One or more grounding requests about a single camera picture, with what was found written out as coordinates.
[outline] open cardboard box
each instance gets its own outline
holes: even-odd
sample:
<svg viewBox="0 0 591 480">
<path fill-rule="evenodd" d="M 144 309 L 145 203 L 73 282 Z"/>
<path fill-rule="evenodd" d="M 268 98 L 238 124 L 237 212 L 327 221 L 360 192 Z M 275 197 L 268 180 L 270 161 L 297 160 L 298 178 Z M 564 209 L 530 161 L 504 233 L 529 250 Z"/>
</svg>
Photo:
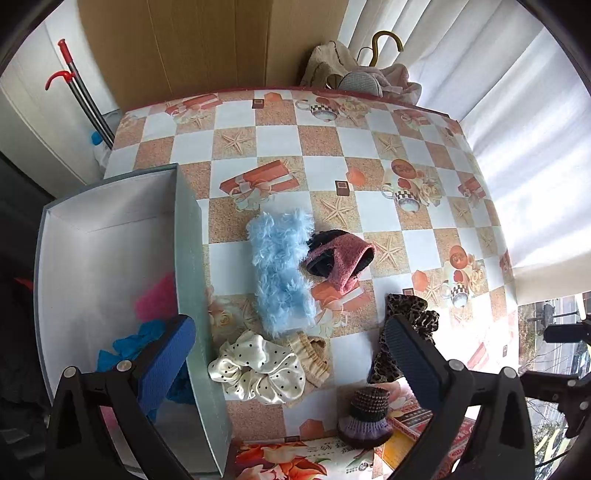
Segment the open cardboard box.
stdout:
<svg viewBox="0 0 591 480">
<path fill-rule="evenodd" d="M 137 333 L 135 302 L 175 271 L 178 312 L 197 326 L 187 357 L 197 407 L 165 400 L 155 427 L 192 475 L 223 475 L 231 437 L 212 348 L 201 210 L 178 165 L 138 170 L 47 205 L 35 261 L 35 328 L 53 402 L 63 370 L 96 369 L 98 352 Z M 141 472 L 122 432 L 109 432 L 124 465 Z"/>
</svg>

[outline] purple knitted base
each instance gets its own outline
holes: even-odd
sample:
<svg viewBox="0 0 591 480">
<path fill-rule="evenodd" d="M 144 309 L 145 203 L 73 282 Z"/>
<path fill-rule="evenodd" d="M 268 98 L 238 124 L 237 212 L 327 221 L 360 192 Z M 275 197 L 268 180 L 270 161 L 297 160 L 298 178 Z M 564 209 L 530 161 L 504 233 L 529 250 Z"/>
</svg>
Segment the purple knitted base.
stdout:
<svg viewBox="0 0 591 480">
<path fill-rule="evenodd" d="M 375 422 L 360 421 L 353 417 L 339 419 L 339 436 L 355 448 L 382 445 L 392 436 L 392 427 L 386 419 Z"/>
</svg>

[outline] table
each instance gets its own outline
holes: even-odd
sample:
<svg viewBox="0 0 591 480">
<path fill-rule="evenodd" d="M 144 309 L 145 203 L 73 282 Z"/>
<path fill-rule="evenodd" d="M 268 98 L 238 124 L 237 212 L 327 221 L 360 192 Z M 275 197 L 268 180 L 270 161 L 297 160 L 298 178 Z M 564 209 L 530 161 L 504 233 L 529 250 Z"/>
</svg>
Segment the table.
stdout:
<svg viewBox="0 0 591 480">
<path fill-rule="evenodd" d="M 297 186 L 242 210 L 240 192 L 220 189 L 221 182 L 277 160 Z M 517 368 L 511 263 L 458 122 L 419 108 L 304 89 L 219 92 L 127 112 L 106 176 L 168 163 L 182 165 L 202 209 L 217 345 L 246 328 L 261 331 L 245 230 L 259 207 L 299 207 L 313 214 L 317 230 L 344 229 L 376 246 L 374 261 L 359 276 L 366 304 L 324 312 L 313 329 L 330 338 L 328 381 L 294 406 L 228 401 L 237 438 L 333 435 L 350 395 L 365 384 L 387 293 L 413 289 L 440 313 L 434 339 L 446 358 L 494 373 L 504 365 Z M 349 182 L 348 197 L 336 196 L 336 180 Z"/>
</svg>

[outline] black cable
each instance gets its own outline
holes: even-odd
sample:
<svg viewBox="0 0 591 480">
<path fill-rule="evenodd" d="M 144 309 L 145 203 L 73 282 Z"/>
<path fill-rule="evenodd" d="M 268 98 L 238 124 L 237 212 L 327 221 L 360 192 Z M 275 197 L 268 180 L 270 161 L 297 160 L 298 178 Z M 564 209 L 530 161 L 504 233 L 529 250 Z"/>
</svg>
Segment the black cable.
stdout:
<svg viewBox="0 0 591 480">
<path fill-rule="evenodd" d="M 567 453 L 570 452 L 570 448 L 566 451 L 566 452 L 562 452 L 560 455 L 556 455 L 555 457 L 551 458 L 550 460 L 543 462 L 543 463 L 539 463 L 538 465 L 536 465 L 534 468 L 540 468 L 541 466 L 544 465 L 548 465 L 549 463 L 554 462 L 555 460 L 558 460 L 560 457 L 565 456 Z"/>
</svg>

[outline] leopard print scrunchie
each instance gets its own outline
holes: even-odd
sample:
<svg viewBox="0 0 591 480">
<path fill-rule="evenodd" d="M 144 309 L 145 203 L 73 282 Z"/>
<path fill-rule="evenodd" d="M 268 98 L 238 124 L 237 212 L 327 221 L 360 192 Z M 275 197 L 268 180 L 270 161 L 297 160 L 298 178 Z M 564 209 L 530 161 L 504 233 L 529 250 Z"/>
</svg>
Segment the leopard print scrunchie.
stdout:
<svg viewBox="0 0 591 480">
<path fill-rule="evenodd" d="M 379 334 L 379 352 L 368 375 L 368 383 L 370 384 L 393 382 L 404 376 L 390 355 L 384 337 L 385 324 L 395 314 L 405 316 L 422 339 L 435 345 L 433 332 L 439 328 L 439 314 L 427 310 L 427 301 L 412 295 L 397 295 L 395 293 L 387 295 L 384 328 Z"/>
</svg>

